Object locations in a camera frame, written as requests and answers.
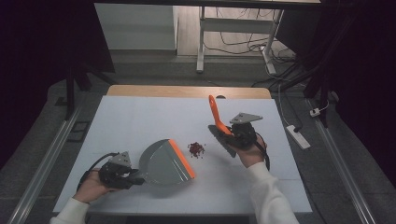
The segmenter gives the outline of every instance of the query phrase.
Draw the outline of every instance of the dustpan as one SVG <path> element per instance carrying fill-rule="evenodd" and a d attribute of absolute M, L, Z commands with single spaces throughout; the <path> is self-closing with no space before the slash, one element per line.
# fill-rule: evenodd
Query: dustpan
<path fill-rule="evenodd" d="M 141 177 L 152 185 L 172 186 L 195 178 L 195 172 L 173 139 L 163 139 L 149 146 L 139 160 Z"/>

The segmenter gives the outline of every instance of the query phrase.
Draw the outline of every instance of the orange brush handle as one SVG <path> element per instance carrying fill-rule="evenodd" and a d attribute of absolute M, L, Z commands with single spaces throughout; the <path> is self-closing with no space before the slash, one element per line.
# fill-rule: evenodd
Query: orange brush handle
<path fill-rule="evenodd" d="M 212 95 L 209 95 L 209 104 L 210 104 L 210 109 L 212 109 L 212 114 L 213 118 L 215 119 L 216 127 L 218 127 L 219 130 L 226 134 L 232 134 L 230 130 L 221 122 L 220 117 L 219 117 L 219 111 L 218 111 L 218 106 L 216 105 L 215 98 Z"/>

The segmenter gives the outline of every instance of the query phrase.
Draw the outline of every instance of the wall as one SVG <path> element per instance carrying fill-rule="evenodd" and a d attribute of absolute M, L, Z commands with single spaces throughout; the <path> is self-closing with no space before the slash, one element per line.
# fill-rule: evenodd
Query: wall
<path fill-rule="evenodd" d="M 177 7 L 95 4 L 109 49 L 177 48 Z"/>

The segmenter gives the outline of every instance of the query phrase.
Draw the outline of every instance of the person's left hand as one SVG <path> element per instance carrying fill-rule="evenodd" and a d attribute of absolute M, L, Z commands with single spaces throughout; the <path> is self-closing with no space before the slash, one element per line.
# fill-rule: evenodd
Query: person's left hand
<path fill-rule="evenodd" d="M 119 189 L 111 189 L 106 187 L 99 178 L 98 170 L 94 169 L 87 176 L 87 179 L 82 183 L 77 193 L 73 196 L 74 199 L 82 203 L 90 203 L 107 194 L 109 191 Z"/>

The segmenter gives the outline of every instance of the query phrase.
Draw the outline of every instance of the wooden floor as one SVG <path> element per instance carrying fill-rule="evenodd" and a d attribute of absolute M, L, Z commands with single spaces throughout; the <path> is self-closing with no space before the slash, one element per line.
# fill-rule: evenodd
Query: wooden floor
<path fill-rule="evenodd" d="M 178 33 L 177 33 L 177 55 L 178 56 L 196 56 L 199 44 L 199 7 L 178 7 Z M 245 20 L 268 20 L 273 19 L 274 11 L 272 9 L 256 8 L 226 8 L 226 7 L 206 7 L 205 16 L 207 18 L 226 18 L 226 19 L 245 19 Z M 266 43 L 268 35 L 259 34 L 237 34 L 237 33 L 220 33 L 220 32 L 205 32 L 204 43 L 207 46 L 205 49 L 205 56 L 256 56 L 262 55 L 258 49 L 255 52 L 248 52 L 249 46 Z M 280 50 L 286 49 L 280 42 L 274 42 L 272 49 L 275 54 Z M 282 51 L 282 56 L 292 56 L 291 50 Z"/>

